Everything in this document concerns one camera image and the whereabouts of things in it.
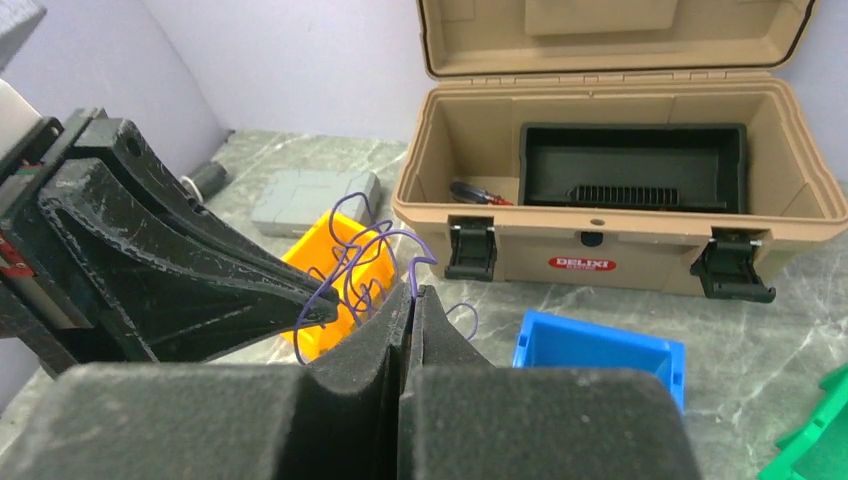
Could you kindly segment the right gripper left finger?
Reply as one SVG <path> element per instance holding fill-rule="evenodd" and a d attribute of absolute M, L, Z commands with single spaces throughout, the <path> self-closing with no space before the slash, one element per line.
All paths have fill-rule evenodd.
<path fill-rule="evenodd" d="M 391 479 L 412 307 L 396 287 L 306 366 L 89 364 L 46 392 L 5 479 Z"/>

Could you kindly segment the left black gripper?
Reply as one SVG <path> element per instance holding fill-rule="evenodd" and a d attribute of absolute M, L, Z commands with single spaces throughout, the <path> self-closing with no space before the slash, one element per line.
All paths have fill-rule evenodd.
<path fill-rule="evenodd" d="M 63 165 L 75 150 L 101 161 Z M 103 109 L 39 117 L 1 156 L 1 335 L 51 377 L 205 362 L 322 327 L 339 300 L 319 286 L 206 210 L 133 122 Z"/>

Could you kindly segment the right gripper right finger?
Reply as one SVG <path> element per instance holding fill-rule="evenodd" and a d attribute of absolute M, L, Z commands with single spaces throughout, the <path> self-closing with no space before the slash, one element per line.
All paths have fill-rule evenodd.
<path fill-rule="evenodd" d="M 634 369 L 497 367 L 432 286 L 410 313 L 399 400 L 401 479 L 697 479 L 680 412 Z"/>

